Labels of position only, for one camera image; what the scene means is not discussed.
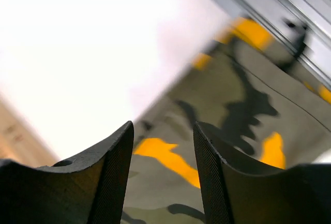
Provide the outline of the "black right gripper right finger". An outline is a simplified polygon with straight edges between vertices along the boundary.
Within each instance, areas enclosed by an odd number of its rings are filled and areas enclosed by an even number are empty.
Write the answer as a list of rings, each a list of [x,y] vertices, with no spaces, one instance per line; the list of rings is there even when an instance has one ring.
[[[207,223],[330,223],[330,165],[279,169],[218,138],[207,123],[193,129]]]

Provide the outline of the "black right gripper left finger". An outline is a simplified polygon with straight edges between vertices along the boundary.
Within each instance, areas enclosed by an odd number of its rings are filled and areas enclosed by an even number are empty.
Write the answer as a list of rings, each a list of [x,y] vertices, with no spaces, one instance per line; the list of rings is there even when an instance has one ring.
[[[1,223],[120,223],[133,138],[127,122],[51,167],[1,160]]]

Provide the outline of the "camouflage yellow green trousers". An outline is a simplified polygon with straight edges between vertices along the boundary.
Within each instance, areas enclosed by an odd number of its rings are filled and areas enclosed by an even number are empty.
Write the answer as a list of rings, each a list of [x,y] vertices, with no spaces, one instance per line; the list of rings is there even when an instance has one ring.
[[[207,123],[228,145],[264,164],[289,169],[329,164],[330,92],[300,68],[279,68],[282,44],[243,17],[137,124],[122,223],[207,223],[193,129]]]

